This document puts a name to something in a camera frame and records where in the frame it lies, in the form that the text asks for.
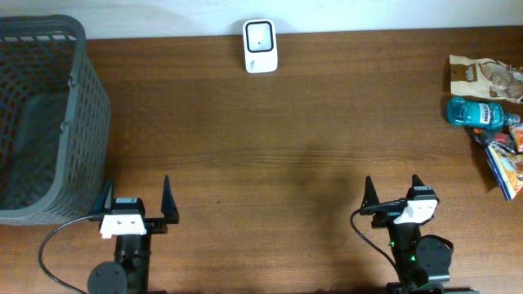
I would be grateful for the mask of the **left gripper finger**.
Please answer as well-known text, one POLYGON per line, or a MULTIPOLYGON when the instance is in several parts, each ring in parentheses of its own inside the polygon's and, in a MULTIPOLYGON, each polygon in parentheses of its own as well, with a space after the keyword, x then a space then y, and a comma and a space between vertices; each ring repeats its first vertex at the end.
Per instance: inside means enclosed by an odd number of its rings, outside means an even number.
POLYGON ((168 176, 165 176, 163 181, 161 212, 163 213, 164 220, 168 224, 179 223, 180 216, 172 194, 172 187, 168 176))
POLYGON ((90 215, 103 215, 109 212, 114 201, 114 182, 108 180, 101 194, 96 198, 89 210, 90 215))

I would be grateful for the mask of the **teal mouthwash bottle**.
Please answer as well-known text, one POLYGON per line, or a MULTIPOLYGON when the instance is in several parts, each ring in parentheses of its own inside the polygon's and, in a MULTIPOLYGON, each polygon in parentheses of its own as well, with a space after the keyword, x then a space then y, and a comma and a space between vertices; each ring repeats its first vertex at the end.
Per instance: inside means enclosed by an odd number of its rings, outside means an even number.
POLYGON ((488 131, 500 131, 521 122, 519 115, 505 112, 501 104, 465 100, 458 96, 447 103, 446 114, 452 125, 488 131))

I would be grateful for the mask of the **yellow snack bag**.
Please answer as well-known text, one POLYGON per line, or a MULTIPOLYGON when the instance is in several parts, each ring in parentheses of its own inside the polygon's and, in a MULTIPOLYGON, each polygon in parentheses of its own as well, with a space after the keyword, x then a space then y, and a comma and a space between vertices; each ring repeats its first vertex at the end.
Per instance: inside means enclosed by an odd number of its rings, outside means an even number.
POLYGON ((485 151, 503 197, 507 201, 513 200, 522 191, 522 156, 505 154, 491 146, 485 151))

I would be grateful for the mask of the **dark red snack packet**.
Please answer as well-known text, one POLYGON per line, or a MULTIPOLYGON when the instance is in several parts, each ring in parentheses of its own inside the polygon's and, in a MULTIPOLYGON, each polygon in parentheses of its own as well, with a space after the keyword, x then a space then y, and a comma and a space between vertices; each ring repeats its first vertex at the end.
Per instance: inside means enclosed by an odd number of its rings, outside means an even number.
POLYGON ((473 128, 472 138, 485 148, 494 147, 506 154, 516 154, 516 144, 508 134, 473 128))

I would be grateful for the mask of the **beige cookie pouch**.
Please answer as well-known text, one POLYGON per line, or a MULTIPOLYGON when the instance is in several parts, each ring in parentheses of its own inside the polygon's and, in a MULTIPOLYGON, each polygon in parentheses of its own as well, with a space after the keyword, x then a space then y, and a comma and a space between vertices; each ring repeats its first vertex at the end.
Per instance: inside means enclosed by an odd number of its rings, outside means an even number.
POLYGON ((450 92, 487 100, 522 103, 522 66, 490 58, 449 56, 450 92))

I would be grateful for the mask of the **orange snack packet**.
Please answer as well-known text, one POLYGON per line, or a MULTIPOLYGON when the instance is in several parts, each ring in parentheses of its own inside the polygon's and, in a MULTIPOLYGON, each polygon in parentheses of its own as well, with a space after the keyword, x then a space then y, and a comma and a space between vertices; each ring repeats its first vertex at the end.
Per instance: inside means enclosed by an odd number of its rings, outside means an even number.
POLYGON ((519 123, 509 127, 509 132, 516 144, 516 149, 518 153, 523 152, 523 124, 519 123))

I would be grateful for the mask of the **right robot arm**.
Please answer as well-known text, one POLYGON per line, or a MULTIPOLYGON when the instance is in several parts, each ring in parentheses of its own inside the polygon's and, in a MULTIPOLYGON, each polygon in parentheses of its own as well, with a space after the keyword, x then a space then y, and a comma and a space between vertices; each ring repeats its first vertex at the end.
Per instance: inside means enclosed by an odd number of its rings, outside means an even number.
POLYGON ((350 218, 352 229, 373 249, 382 254, 397 274, 396 283, 386 285, 387 293, 473 293, 471 288, 447 288, 454 244, 434 234, 423 235, 421 227, 434 218, 440 200, 434 189, 412 175, 407 194, 397 200, 382 202, 372 178, 365 178, 360 208, 350 218), (366 238, 354 223, 355 215, 371 216, 371 227, 386 229, 391 254, 366 238))

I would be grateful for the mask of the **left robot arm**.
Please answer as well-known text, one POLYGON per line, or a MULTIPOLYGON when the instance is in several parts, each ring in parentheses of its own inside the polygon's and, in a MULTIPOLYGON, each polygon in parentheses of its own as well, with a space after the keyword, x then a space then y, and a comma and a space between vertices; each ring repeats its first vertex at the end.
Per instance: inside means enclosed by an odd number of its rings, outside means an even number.
POLYGON ((161 217, 148 217, 140 198, 116 198, 109 181, 89 213, 100 223, 103 239, 115 238, 114 259, 102 262, 90 273, 87 291, 92 294, 147 293, 152 237, 166 234, 177 224, 179 212, 169 178, 163 180, 161 217))

